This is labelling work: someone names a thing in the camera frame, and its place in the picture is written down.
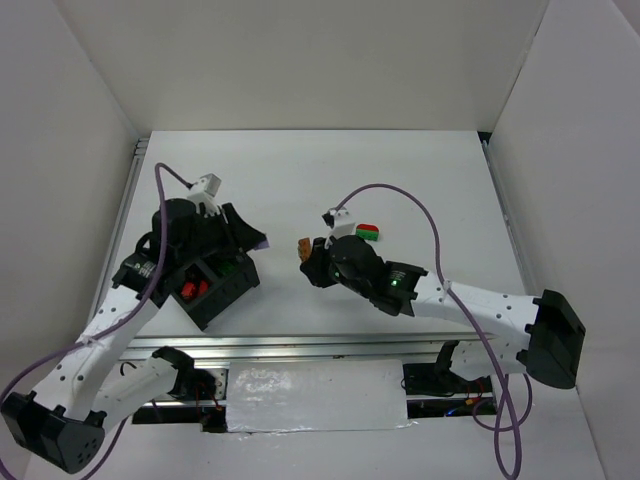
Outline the red and tan lego brick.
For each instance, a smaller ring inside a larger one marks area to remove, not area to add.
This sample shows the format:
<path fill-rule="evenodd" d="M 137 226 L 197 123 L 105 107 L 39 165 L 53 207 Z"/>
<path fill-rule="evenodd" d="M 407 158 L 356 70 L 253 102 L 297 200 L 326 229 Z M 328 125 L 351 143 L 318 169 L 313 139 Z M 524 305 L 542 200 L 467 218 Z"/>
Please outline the red and tan lego brick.
<path fill-rule="evenodd" d="M 185 302 L 195 299 L 198 295 L 198 286 L 193 282 L 186 282 L 181 290 L 181 297 Z"/>

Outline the small green lego brick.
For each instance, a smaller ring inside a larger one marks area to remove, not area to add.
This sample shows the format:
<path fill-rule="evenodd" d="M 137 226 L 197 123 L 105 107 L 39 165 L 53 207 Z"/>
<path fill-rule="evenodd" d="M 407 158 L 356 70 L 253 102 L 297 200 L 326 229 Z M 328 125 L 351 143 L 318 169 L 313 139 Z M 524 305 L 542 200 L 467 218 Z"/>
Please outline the small green lego brick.
<path fill-rule="evenodd" d="M 235 270 L 235 266 L 229 262 L 223 262 L 218 265 L 218 270 L 222 276 L 227 276 Z"/>

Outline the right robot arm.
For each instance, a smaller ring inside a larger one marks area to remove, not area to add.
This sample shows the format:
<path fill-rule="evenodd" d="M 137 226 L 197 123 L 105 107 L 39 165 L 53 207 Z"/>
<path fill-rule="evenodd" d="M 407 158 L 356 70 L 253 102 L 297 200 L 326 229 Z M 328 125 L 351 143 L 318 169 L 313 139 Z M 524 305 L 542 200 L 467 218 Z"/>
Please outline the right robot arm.
<path fill-rule="evenodd" d="M 493 373 L 525 373 L 539 383 L 576 385 L 586 328 L 565 296 L 510 295 L 459 282 L 442 283 L 419 266 L 383 260 L 356 235 L 298 242 L 300 270 L 318 288 L 342 285 L 391 316 L 478 326 L 490 349 L 448 341 L 437 367 L 465 380 Z"/>

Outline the tan lego plate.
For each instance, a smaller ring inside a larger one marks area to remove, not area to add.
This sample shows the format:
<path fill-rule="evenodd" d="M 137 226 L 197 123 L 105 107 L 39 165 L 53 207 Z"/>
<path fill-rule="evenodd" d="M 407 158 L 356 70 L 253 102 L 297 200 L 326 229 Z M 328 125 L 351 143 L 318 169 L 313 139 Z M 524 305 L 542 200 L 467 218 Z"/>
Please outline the tan lego plate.
<path fill-rule="evenodd" d="M 305 263 L 312 255 L 313 245 L 309 237 L 298 240 L 297 253 L 301 263 Z"/>

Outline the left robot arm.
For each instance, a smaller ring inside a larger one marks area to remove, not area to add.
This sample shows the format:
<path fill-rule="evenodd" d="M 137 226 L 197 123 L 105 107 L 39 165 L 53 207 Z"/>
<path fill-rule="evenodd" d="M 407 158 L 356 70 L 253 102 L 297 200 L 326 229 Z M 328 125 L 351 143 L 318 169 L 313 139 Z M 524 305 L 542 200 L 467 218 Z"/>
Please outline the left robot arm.
<path fill-rule="evenodd" d="M 214 399 L 219 381 L 187 353 L 162 346 L 133 372 L 106 381 L 133 338 L 169 298 L 200 328 L 259 283 L 248 253 L 267 237 L 226 203 L 170 199 L 152 217 L 73 348 L 27 394 L 4 394 L 1 414 L 16 443 L 68 474 L 85 469 L 106 434 L 145 403 Z"/>

